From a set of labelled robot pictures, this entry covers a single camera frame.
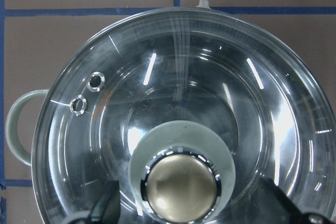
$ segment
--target pot lid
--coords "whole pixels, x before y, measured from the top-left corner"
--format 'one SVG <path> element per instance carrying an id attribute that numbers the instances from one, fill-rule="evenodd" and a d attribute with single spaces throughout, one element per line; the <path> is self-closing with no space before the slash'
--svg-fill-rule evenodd
<path id="1" fill-rule="evenodd" d="M 204 127 L 203 132 L 220 139 L 210 145 L 212 137 L 205 137 L 200 143 L 227 150 L 228 168 L 222 152 L 198 148 L 193 141 L 141 144 L 151 130 L 174 121 L 198 125 L 195 131 Z M 176 127 L 170 132 L 183 131 Z M 119 223 L 246 223 L 258 216 L 256 209 L 268 208 L 260 196 L 251 197 L 263 175 L 301 210 L 331 217 L 334 140 L 335 121 L 321 88 L 280 40 L 214 10 L 156 9 L 94 35 L 55 81 L 34 137 L 34 190 L 45 223 L 61 223 L 65 216 L 90 209 L 107 179 L 119 182 Z M 160 204 L 145 206 L 146 193 L 137 198 L 132 156 L 151 156 L 139 165 L 144 172 L 151 166 L 147 178 L 157 185 L 161 175 L 155 174 L 164 169 L 155 166 L 169 163 L 162 159 L 169 152 L 177 155 L 175 162 L 202 167 L 204 184 L 198 186 L 212 192 L 200 206 L 204 214 L 192 220 L 162 217 L 150 212 Z M 222 180 L 216 180 L 217 170 Z M 139 187 L 146 178 L 141 174 Z M 225 183 L 227 174 L 232 189 L 218 184 Z M 157 199 L 152 189 L 148 192 L 150 205 Z M 227 202 L 222 203 L 224 195 Z M 218 211 L 211 215 L 211 209 Z"/>

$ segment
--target black object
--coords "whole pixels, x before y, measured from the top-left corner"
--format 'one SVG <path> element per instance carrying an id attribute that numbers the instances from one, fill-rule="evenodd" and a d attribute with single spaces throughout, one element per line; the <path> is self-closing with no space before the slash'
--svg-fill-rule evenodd
<path id="1" fill-rule="evenodd" d="M 119 218 L 119 182 L 108 180 L 90 210 L 75 212 L 67 216 L 62 224 L 117 224 Z"/>
<path id="2" fill-rule="evenodd" d="M 98 200 L 91 209 L 87 223 L 117 224 L 120 217 L 119 182 L 106 182 Z"/>
<path id="3" fill-rule="evenodd" d="M 264 185 L 264 189 L 269 190 L 269 192 L 278 200 L 281 206 L 289 214 L 290 224 L 334 224 L 328 218 L 308 212 L 302 214 L 301 211 L 295 206 L 295 204 L 284 194 L 279 187 L 277 187 L 273 180 L 268 178 L 260 178 L 260 181 Z"/>

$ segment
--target stainless steel pot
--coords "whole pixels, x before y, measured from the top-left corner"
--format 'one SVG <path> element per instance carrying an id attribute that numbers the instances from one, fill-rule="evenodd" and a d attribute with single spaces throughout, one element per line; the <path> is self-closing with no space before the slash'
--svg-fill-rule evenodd
<path id="1" fill-rule="evenodd" d="M 31 164 L 45 223 L 86 215 L 107 180 L 119 223 L 258 222 L 271 208 L 260 176 L 301 211 L 334 212 L 327 99 L 292 50 L 243 20 L 165 8 L 94 35 L 49 91 L 11 108 L 6 137 L 25 164 L 17 118 L 40 95 Z"/>

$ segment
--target pot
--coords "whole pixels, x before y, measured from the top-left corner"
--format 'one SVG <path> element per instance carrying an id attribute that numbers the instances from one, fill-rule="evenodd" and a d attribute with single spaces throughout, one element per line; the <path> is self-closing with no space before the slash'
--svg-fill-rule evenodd
<path id="1" fill-rule="evenodd" d="M 30 155 L 17 119 L 41 95 Z M 45 223 L 93 219 L 97 207 L 103 223 L 107 212 L 116 223 L 286 223 L 265 178 L 298 211 L 331 218 L 335 130 L 320 86 L 284 43 L 184 7 L 103 29 L 6 122 Z"/>

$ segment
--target gold knob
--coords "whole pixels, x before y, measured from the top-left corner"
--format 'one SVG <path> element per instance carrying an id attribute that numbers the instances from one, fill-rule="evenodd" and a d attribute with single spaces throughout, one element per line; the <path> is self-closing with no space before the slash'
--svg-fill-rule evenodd
<path id="1" fill-rule="evenodd" d="M 189 222 L 205 217 L 217 195 L 211 170 L 194 156 L 175 154 L 151 169 L 146 187 L 148 202 L 169 222 Z"/>

